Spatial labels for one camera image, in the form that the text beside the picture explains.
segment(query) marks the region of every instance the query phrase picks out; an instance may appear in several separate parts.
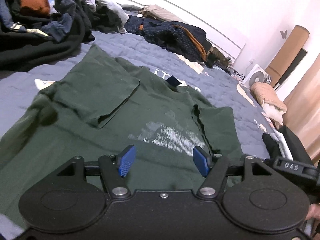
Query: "beige curtain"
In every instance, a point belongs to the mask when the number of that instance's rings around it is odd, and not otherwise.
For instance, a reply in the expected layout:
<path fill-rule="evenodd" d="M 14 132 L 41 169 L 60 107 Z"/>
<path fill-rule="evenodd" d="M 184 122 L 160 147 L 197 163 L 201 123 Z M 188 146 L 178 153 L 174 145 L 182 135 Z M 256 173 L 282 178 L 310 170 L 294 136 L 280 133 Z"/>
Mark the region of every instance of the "beige curtain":
<path fill-rule="evenodd" d="M 284 124 L 315 163 L 320 159 L 320 54 L 284 103 L 288 107 Z"/>

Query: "green t-shirt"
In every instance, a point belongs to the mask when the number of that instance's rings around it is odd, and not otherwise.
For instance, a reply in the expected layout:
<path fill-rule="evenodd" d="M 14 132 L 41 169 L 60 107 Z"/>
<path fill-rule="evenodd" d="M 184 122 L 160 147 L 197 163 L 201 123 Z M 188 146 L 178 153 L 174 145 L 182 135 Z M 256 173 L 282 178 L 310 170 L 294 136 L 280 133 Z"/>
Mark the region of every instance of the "green t-shirt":
<path fill-rule="evenodd" d="M 192 159 L 196 145 L 242 155 L 230 107 L 215 108 L 192 87 L 174 88 L 93 45 L 1 139 L 0 213 L 22 226 L 18 200 L 37 181 L 73 156 L 93 161 L 129 144 L 137 149 L 125 178 L 132 191 L 197 189 L 204 179 Z"/>

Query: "white headboard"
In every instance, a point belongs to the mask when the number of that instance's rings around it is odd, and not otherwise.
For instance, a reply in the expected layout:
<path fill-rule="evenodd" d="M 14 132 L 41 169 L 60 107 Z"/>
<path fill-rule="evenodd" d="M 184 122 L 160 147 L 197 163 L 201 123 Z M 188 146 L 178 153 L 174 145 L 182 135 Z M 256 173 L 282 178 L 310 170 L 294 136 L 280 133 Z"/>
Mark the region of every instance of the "white headboard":
<path fill-rule="evenodd" d="M 207 23 L 200 16 L 196 16 L 168 0 L 113 0 L 119 4 L 133 4 L 143 7 L 147 4 L 159 5 L 183 19 L 186 23 L 197 26 L 206 31 L 207 40 L 217 47 L 226 57 L 234 62 L 246 43 L 246 37 L 228 23 Z"/>

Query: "butterfly wall sticker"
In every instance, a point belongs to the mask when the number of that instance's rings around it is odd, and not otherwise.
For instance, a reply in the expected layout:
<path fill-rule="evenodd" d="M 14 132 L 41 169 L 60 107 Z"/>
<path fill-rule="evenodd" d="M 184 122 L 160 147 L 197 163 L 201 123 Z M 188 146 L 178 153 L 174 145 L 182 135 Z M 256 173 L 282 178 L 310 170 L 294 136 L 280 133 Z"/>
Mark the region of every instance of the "butterfly wall sticker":
<path fill-rule="evenodd" d="M 288 30 L 286 30 L 285 32 L 280 31 L 282 39 L 286 39 L 287 38 L 287 34 L 288 34 Z"/>

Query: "white fan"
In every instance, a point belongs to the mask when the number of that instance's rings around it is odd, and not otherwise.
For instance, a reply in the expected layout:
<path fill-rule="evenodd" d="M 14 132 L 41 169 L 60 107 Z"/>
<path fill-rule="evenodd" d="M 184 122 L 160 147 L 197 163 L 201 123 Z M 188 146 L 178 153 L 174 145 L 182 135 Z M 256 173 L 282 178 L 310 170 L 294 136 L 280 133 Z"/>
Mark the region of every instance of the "white fan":
<path fill-rule="evenodd" d="M 250 88 L 255 82 L 263 82 L 263 83 L 271 83 L 270 75 L 265 72 L 258 64 L 254 65 L 252 70 L 250 70 L 249 74 L 243 80 L 243 84 Z"/>

